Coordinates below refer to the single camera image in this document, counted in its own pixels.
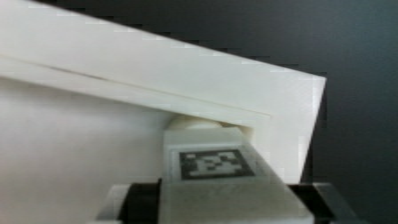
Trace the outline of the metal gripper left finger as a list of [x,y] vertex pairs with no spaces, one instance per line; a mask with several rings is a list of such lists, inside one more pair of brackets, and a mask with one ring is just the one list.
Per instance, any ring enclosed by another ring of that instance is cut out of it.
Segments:
[[94,224],[158,224],[160,184],[113,185]]

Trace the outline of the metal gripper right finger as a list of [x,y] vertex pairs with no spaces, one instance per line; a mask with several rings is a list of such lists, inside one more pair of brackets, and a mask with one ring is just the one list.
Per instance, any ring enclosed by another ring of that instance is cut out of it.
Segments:
[[330,183],[300,183],[289,186],[314,215],[314,224],[371,224],[351,210]]

